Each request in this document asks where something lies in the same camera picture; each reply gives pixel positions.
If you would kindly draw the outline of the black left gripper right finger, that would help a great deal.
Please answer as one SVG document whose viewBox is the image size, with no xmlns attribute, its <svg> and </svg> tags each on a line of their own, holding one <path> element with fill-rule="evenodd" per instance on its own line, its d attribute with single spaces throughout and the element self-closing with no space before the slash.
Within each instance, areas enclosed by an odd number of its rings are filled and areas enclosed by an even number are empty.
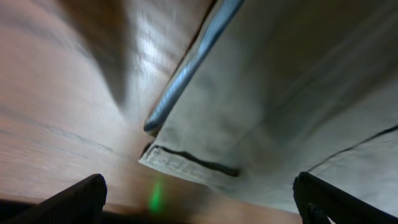
<svg viewBox="0 0 398 224">
<path fill-rule="evenodd" d="M 304 224 L 397 224 L 397 217 L 308 172 L 301 172 L 295 178 L 293 191 L 294 201 Z"/>
</svg>

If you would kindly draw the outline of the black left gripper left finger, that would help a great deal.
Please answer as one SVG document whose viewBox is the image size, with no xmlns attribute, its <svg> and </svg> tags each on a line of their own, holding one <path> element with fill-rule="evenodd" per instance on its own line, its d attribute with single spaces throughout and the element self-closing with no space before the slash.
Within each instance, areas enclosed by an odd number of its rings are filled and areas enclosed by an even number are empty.
<svg viewBox="0 0 398 224">
<path fill-rule="evenodd" d="M 5 224 L 101 223 L 106 202 L 104 177 L 93 174 L 42 203 L 4 221 Z"/>
</svg>

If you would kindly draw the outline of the khaki green shorts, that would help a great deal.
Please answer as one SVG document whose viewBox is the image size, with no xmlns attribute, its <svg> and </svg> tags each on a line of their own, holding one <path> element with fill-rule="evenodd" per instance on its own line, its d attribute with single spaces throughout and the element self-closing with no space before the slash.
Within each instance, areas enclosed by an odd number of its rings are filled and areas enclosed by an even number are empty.
<svg viewBox="0 0 398 224">
<path fill-rule="evenodd" d="M 296 212 L 301 172 L 397 214 L 397 1 L 218 1 L 141 164 Z"/>
</svg>

